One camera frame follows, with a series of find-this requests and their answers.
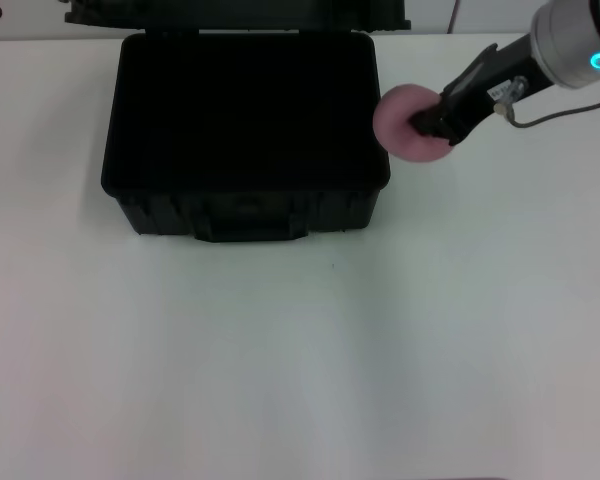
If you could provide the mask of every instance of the white table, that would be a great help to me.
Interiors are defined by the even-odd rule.
[[[382,88],[514,38],[377,37]],[[0,480],[600,478],[600,111],[394,161],[363,232],[139,237],[119,47],[0,43]]]

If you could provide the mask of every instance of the white label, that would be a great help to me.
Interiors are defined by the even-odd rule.
[[[493,99],[494,102],[497,102],[507,92],[507,89],[509,88],[510,85],[511,85],[511,80],[505,80],[500,85],[496,85],[495,87],[487,90],[487,93]]]

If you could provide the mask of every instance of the white wall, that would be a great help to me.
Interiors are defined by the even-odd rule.
[[[0,0],[0,39],[124,37],[125,32],[64,23],[69,6],[57,0]]]
[[[547,0],[462,0],[454,32],[528,32],[534,13],[545,3]]]
[[[414,33],[445,33],[455,0],[405,0]],[[456,33],[524,32],[545,0],[461,0]],[[0,0],[0,39],[122,37],[127,32],[64,23],[57,0]]]
[[[447,31],[454,0],[405,0],[415,33]],[[0,39],[123,37],[127,32],[64,23],[68,6],[57,0],[0,0]]]

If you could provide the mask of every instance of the cable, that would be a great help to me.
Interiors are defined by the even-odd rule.
[[[453,4],[453,12],[451,13],[451,20],[449,20],[447,34],[453,33],[453,29],[456,26],[456,19],[458,18],[458,12],[460,11],[460,3],[461,0],[456,0]]]
[[[514,112],[513,108],[510,108],[507,112],[506,118],[507,121],[516,128],[531,128],[535,127],[536,125],[540,125],[541,123],[548,122],[549,120],[553,120],[554,118],[566,117],[567,115],[575,115],[577,113],[590,112],[592,110],[597,110],[598,108],[600,108],[600,103],[597,103],[595,105],[589,105],[588,107],[574,108],[573,110],[565,110],[563,112],[552,113],[551,115],[547,115],[546,117],[542,117],[537,120],[534,120],[533,122],[528,123],[516,122],[516,113]]]
[[[513,109],[513,105],[508,105],[506,109],[506,120],[516,128],[531,128],[536,125],[540,125],[541,123],[548,122],[549,120],[553,120],[555,118],[566,117],[568,115],[576,115],[578,113],[591,112],[593,110],[598,110],[600,108],[600,103],[596,103],[595,105],[589,105],[588,107],[574,108],[572,110],[564,110],[562,112],[552,113],[551,115],[547,115],[545,117],[541,117],[537,120],[528,123],[520,123],[516,121],[516,113]]]

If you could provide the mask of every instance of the case lid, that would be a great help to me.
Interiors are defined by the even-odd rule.
[[[65,20],[158,31],[408,30],[404,0],[61,0]]]

